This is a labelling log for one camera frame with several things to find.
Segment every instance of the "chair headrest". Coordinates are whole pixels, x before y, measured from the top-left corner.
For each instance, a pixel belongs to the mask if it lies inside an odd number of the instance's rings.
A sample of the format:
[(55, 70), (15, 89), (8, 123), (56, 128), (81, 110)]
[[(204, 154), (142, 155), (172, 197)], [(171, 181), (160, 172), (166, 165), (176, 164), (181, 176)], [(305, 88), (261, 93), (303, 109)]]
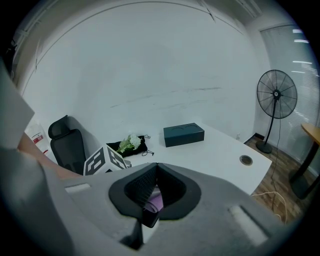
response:
[(48, 135), (51, 139), (58, 139), (70, 133), (71, 130), (66, 125), (67, 117), (68, 115), (65, 115), (50, 125)]

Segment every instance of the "black bag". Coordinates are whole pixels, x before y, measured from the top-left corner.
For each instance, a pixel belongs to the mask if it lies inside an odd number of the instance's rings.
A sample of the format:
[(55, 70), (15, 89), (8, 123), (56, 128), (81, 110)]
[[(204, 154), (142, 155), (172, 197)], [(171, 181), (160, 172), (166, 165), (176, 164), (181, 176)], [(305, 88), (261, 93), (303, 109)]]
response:
[[(141, 139), (141, 144), (138, 146), (137, 149), (134, 148), (130, 148), (130, 149), (126, 149), (123, 153), (121, 152), (117, 152), (119, 155), (121, 155), (123, 158), (125, 157), (129, 157), (132, 155), (137, 155), (141, 152), (145, 152), (148, 150), (147, 145), (146, 145), (146, 140), (145, 140), (145, 136), (138, 136), (139, 139)], [(119, 149), (119, 145), (120, 145), (121, 141), (115, 142), (115, 143), (107, 143), (107, 145), (112, 148), (114, 151), (117, 151)]]

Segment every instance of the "dark green box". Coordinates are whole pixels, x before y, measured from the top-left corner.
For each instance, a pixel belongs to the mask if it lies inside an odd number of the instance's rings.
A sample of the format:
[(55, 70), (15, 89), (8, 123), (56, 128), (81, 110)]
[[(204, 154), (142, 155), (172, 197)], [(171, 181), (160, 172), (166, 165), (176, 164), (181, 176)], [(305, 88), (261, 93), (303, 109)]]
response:
[(205, 139), (205, 130), (193, 123), (163, 128), (165, 146), (173, 147)]

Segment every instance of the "wooden table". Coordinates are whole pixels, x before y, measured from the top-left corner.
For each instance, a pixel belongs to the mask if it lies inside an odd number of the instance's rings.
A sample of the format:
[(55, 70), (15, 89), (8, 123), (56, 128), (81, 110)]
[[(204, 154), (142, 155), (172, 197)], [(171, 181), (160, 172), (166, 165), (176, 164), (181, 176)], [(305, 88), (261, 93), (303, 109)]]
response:
[(302, 123), (301, 126), (313, 140), (313, 145), (300, 168), (296, 172), (290, 172), (289, 182), (295, 195), (300, 199), (304, 199), (320, 181), (320, 175), (318, 175), (311, 186), (309, 186), (307, 180), (303, 176), (318, 151), (320, 145), (320, 128), (315, 127), (310, 123)]
[[(137, 154), (125, 159), (131, 161), (132, 166), (154, 162), (188, 168), (224, 179), (251, 195), (266, 175), (271, 160), (208, 125), (197, 125), (204, 129), (204, 141), (166, 147), (162, 130), (158, 134), (148, 134), (151, 138), (145, 139), (153, 156)], [(253, 163), (242, 164), (240, 157), (243, 155), (249, 156)]]

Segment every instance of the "fan base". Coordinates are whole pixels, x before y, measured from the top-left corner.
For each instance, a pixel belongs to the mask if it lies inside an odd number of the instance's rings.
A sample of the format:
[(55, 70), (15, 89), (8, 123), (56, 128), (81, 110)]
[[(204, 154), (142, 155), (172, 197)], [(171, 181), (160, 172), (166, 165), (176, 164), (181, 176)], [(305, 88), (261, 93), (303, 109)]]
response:
[(265, 144), (264, 141), (257, 141), (255, 143), (258, 150), (260, 150), (263, 153), (270, 154), (272, 152), (272, 147), (269, 144)]

